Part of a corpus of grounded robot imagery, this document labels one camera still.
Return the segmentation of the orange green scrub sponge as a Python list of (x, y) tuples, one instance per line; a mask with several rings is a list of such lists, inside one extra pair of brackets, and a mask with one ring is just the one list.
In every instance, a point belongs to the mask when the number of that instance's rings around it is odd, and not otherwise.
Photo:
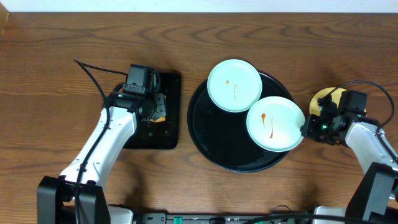
[(163, 122), (166, 117), (166, 105), (165, 96), (163, 93), (158, 93), (154, 95), (154, 110), (150, 115), (151, 122)]

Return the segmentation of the yellow plate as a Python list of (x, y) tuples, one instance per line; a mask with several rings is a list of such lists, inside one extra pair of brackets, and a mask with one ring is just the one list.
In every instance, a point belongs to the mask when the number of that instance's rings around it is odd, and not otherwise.
[[(336, 114), (338, 114), (338, 104), (340, 101), (341, 93), (343, 91), (346, 91), (346, 89), (339, 88), (336, 90), (330, 87), (322, 89), (321, 91), (316, 93), (310, 102), (309, 114), (319, 115), (321, 112), (326, 113), (327, 109), (333, 110)], [(367, 116), (367, 113), (365, 116), (354, 113), (345, 113), (341, 115), (348, 117), (348, 128), (343, 133), (345, 136), (351, 123), (359, 120), (360, 118), (365, 118)]]

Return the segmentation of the light blue plate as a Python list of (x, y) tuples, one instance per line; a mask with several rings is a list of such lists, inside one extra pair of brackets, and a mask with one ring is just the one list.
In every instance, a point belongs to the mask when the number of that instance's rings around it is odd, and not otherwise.
[(212, 102), (220, 109), (240, 113), (248, 110), (262, 93), (262, 81), (250, 63), (229, 59), (217, 64), (207, 79)]
[(259, 147), (272, 152), (286, 152), (298, 146), (303, 136), (300, 128), (305, 117), (293, 101), (268, 96), (249, 109), (246, 127), (249, 136)]

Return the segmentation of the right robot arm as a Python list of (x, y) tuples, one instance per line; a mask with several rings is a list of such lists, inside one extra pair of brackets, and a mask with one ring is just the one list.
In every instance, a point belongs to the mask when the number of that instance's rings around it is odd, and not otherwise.
[(366, 117), (362, 103), (311, 106), (302, 134), (311, 140), (350, 148), (364, 177), (346, 207), (318, 206), (313, 223), (397, 223), (397, 153), (378, 121)]

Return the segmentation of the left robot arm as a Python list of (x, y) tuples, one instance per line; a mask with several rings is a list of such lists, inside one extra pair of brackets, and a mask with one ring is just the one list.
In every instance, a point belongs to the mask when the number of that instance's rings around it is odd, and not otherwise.
[(130, 208), (107, 204), (104, 187), (138, 123), (166, 116), (165, 99), (162, 93), (111, 92), (76, 158), (59, 177), (45, 176), (37, 187), (38, 223), (133, 223)]

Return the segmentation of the black rectangular tray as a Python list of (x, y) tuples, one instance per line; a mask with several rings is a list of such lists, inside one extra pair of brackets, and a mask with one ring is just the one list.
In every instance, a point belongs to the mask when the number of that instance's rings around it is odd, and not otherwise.
[(166, 96), (165, 121), (138, 121), (137, 129), (125, 143), (125, 149), (169, 150), (178, 143), (180, 121), (181, 73), (176, 70), (160, 72), (161, 92)]

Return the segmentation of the black round tray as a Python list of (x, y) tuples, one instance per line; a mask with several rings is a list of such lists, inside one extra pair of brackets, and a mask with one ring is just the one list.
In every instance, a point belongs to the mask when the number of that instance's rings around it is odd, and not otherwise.
[(194, 92), (187, 111), (187, 125), (200, 153), (215, 165), (233, 172), (258, 172), (281, 161), (288, 152), (258, 146), (246, 128), (247, 112), (230, 113), (210, 99), (207, 81)]

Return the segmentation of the light blue plate top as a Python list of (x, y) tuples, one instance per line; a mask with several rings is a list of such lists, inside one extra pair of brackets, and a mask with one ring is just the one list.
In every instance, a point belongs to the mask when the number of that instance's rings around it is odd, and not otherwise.
[(229, 59), (217, 64), (207, 79), (212, 102), (220, 109), (240, 113), (248, 110), (262, 93), (262, 81), (250, 63)]

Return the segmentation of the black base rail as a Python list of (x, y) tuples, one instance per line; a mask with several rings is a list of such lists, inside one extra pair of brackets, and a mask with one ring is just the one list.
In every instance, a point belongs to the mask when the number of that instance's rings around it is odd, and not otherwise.
[(186, 215), (165, 213), (143, 213), (132, 215), (116, 215), (111, 223), (128, 224), (242, 224), (261, 216), (254, 215)]

